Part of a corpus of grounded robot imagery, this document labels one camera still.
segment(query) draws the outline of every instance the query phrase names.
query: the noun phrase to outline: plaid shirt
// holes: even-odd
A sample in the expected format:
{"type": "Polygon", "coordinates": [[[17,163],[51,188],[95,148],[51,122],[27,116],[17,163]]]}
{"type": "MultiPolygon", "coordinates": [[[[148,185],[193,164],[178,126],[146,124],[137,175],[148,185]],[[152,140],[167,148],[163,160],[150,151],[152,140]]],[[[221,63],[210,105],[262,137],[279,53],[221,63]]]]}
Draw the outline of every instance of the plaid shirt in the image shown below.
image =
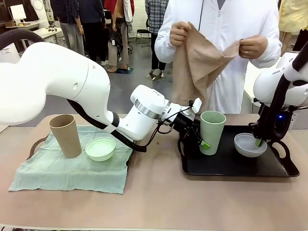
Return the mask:
{"type": "Polygon", "coordinates": [[[149,18],[149,31],[158,34],[164,22],[165,11],[169,0],[145,0],[145,10],[149,18]]]}
{"type": "Polygon", "coordinates": [[[60,18],[61,23],[75,24],[79,18],[79,4],[77,0],[51,0],[53,14],[60,18]]]}

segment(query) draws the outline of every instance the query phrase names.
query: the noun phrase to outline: yellow shirt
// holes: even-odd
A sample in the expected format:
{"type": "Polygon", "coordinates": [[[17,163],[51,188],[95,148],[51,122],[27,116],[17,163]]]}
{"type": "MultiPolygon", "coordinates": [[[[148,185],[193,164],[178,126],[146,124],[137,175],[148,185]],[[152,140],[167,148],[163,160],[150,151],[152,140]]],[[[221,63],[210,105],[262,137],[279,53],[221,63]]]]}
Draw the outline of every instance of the yellow shirt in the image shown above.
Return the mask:
{"type": "Polygon", "coordinates": [[[282,0],[279,30],[296,32],[308,28],[308,0],[282,0]]]}

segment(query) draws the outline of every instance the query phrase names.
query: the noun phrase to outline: red shirt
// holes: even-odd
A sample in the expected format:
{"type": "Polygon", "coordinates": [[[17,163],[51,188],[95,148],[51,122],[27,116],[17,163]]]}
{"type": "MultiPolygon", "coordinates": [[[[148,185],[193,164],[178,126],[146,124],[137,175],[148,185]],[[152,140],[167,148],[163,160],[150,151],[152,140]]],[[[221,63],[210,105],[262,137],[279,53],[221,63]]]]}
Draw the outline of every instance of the red shirt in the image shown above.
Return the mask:
{"type": "MultiPolygon", "coordinates": [[[[110,10],[111,13],[113,14],[114,11],[115,11],[116,2],[117,2],[117,0],[105,0],[104,8],[110,10]]],[[[131,11],[134,15],[134,13],[135,13],[134,0],[130,0],[130,5],[131,5],[131,11]]]]}

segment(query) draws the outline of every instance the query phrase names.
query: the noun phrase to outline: person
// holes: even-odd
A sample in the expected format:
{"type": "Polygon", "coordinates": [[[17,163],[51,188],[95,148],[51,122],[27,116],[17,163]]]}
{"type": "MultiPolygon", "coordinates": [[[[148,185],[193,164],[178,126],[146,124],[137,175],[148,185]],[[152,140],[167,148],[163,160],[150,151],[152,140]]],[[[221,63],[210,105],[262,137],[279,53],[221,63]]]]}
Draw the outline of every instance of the person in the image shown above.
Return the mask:
{"type": "Polygon", "coordinates": [[[301,51],[304,45],[308,42],[308,26],[299,32],[293,51],[301,51]]]}
{"type": "MultiPolygon", "coordinates": [[[[134,15],[134,1],[130,1],[132,15],[134,15]]],[[[117,71],[117,53],[121,52],[122,66],[120,69],[128,70],[128,25],[125,20],[124,0],[105,0],[105,8],[111,11],[112,27],[109,31],[108,42],[108,72],[117,71]]]]}
{"type": "Polygon", "coordinates": [[[146,0],[145,10],[149,19],[149,31],[151,32],[151,49],[152,49],[152,69],[150,75],[156,69],[159,69],[159,74],[164,77],[163,71],[165,70],[166,63],[160,62],[155,53],[155,41],[157,39],[157,33],[163,24],[165,11],[169,0],[146,0]]]}
{"type": "Polygon", "coordinates": [[[280,57],[278,19],[275,0],[169,0],[155,43],[156,55],[164,63],[173,61],[176,47],[192,28],[188,22],[220,51],[240,40],[239,55],[211,85],[209,95],[210,110],[240,113],[248,62],[270,67],[280,57]]]}
{"type": "Polygon", "coordinates": [[[91,60],[96,62],[99,54],[101,66],[106,66],[106,52],[103,45],[103,30],[106,27],[101,0],[79,0],[79,14],[91,60]]]}
{"type": "Polygon", "coordinates": [[[51,8],[60,22],[68,49],[85,55],[77,0],[51,0],[51,8]]]}
{"type": "Polygon", "coordinates": [[[282,0],[279,12],[281,56],[283,56],[291,43],[293,33],[308,26],[308,0],[282,0]]]}

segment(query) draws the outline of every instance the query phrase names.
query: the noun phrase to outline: hand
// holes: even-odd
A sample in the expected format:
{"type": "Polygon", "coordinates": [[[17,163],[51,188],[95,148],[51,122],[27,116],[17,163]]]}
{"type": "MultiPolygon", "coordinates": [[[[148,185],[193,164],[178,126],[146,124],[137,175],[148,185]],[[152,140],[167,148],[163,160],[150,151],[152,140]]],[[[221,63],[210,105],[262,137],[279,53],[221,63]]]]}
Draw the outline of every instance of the hand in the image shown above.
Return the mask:
{"type": "Polygon", "coordinates": [[[268,47],[268,40],[261,35],[240,40],[240,56],[243,59],[257,59],[268,47]]]}
{"type": "Polygon", "coordinates": [[[83,35],[84,31],[83,31],[83,28],[82,26],[79,27],[79,34],[83,35]]]}
{"type": "Polygon", "coordinates": [[[176,47],[181,46],[187,37],[188,31],[191,29],[191,25],[185,22],[173,24],[170,31],[170,43],[176,47]]]}
{"type": "Polygon", "coordinates": [[[117,30],[116,30],[116,26],[115,26],[115,24],[112,24],[112,29],[114,30],[114,32],[116,32],[117,30]]]}

